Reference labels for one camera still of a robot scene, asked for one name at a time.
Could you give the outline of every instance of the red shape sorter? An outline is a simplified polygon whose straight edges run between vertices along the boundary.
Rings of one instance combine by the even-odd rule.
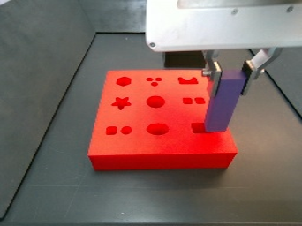
[[[89,157],[95,170],[226,168],[232,132],[205,132],[208,78],[198,70],[110,71]]]

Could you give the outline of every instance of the gray wall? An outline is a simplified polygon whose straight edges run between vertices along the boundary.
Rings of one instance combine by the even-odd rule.
[[[81,0],[81,4],[98,32],[146,31],[146,0]]]
[[[95,33],[75,0],[0,6],[0,218]]]

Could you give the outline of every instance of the black surface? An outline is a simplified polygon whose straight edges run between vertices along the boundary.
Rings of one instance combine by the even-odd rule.
[[[147,0],[79,0],[99,33],[143,33]]]
[[[202,51],[165,53],[165,67],[205,68],[206,60]]]
[[[245,50],[222,51],[241,68]],[[232,121],[226,170],[94,172],[87,149],[107,70],[163,67],[139,34],[98,35],[3,225],[289,225],[302,223],[302,124],[268,76]]]
[[[0,218],[94,37],[74,0],[0,7]]]
[[[268,73],[277,82],[302,117],[302,48],[285,48],[278,59],[268,66]]]

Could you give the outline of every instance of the shape hole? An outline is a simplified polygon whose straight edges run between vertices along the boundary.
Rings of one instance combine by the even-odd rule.
[[[182,85],[190,85],[190,84],[198,84],[197,78],[193,77],[193,79],[184,79],[182,77],[178,78],[178,82]]]
[[[193,98],[185,97],[185,98],[184,98],[184,103],[185,103],[185,104],[193,104],[193,103],[194,103]]]
[[[205,98],[202,98],[202,97],[197,97],[196,102],[197,102],[197,104],[205,104],[206,103]]]
[[[151,108],[161,108],[166,104],[166,99],[162,96],[150,96],[146,100],[147,105]]]
[[[169,132],[169,127],[166,124],[151,124],[146,130],[153,135],[165,135]]]
[[[109,126],[106,128],[106,135],[117,135],[117,126]]]
[[[129,101],[129,97],[121,98],[117,97],[117,101],[111,104],[111,106],[118,106],[118,108],[122,110],[126,106],[131,106],[131,102]]]
[[[122,87],[131,84],[131,79],[129,77],[122,77],[117,79],[117,84]]]
[[[206,133],[206,128],[204,123],[192,124],[193,133]]]
[[[125,135],[130,134],[131,131],[133,131],[133,128],[131,128],[130,126],[125,126],[125,127],[122,128],[122,130],[121,130],[121,132],[122,132]]]

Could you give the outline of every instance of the circular hole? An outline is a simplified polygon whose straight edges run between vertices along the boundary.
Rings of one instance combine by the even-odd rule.
[[[146,100],[147,105],[151,108],[161,108],[166,104],[166,99],[162,96],[150,96]]]
[[[169,132],[169,127],[166,124],[151,124],[146,130],[153,135],[165,135]]]
[[[122,128],[122,130],[121,130],[121,132],[122,132],[125,135],[130,134],[131,131],[133,131],[133,128],[131,128],[130,126],[125,126],[125,127]]]

